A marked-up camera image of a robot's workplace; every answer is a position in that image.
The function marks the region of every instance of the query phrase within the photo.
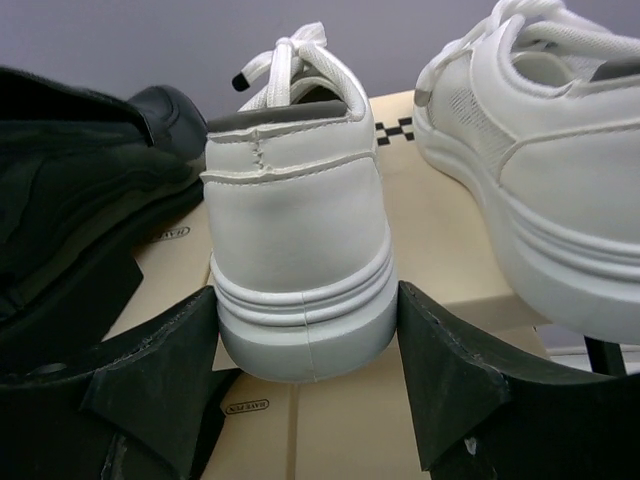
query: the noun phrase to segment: shoe sole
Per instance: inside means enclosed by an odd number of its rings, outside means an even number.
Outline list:
[[[198,180],[150,203],[86,248],[35,301],[0,325],[0,371],[64,362],[100,342],[142,282],[132,248],[201,201]]]
[[[390,233],[369,265],[327,287],[292,293],[233,285],[212,259],[220,335],[231,359],[263,380],[307,383],[357,370],[395,333],[398,280]]]
[[[472,150],[431,128],[415,109],[413,125],[425,161],[475,198],[498,264],[526,303],[583,335],[640,343],[640,245],[613,244],[553,224],[500,188]]]

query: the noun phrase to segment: black shoe sole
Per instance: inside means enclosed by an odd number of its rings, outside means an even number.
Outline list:
[[[0,328],[0,373],[26,373],[102,340],[143,274],[132,248],[163,221],[202,201],[198,180],[120,222],[6,326]]]

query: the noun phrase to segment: white shoelace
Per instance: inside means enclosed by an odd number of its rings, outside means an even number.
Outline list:
[[[447,44],[424,69],[421,85],[427,91],[434,87],[439,70],[455,55],[481,42],[498,30],[507,20],[515,15],[525,18],[541,16],[546,22],[528,27],[519,42],[530,42],[548,39],[564,42],[574,52],[585,56],[599,55],[602,58],[612,56],[640,55],[640,41],[618,37],[597,23],[587,20],[567,10],[562,0],[500,0],[489,17],[478,23],[467,35]],[[580,31],[576,38],[574,32]]]
[[[236,90],[244,90],[258,77],[270,71],[269,83],[257,97],[266,95],[267,107],[290,105],[291,79],[302,72],[305,64],[315,67],[329,80],[337,82],[334,69],[324,47],[327,37],[320,22],[300,27],[291,37],[283,37],[276,42],[276,48],[253,58],[234,79]],[[258,98],[256,105],[265,100]]]

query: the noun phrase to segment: shoe upper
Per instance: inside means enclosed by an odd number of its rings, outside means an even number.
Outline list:
[[[344,280],[387,229],[371,107],[324,47],[321,23],[278,40],[234,80],[269,82],[237,114],[209,123],[205,201],[218,281],[297,292]]]
[[[198,181],[206,123],[171,87],[128,102],[10,68],[0,111],[0,319],[82,250]]]
[[[422,71],[415,104],[536,214],[640,240],[629,221],[640,202],[640,40],[558,0],[502,0]]]

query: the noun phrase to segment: black metal leg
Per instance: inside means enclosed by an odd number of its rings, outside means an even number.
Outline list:
[[[584,337],[584,343],[587,345],[587,353],[594,373],[614,377],[624,377],[627,374],[620,345],[589,337]]]

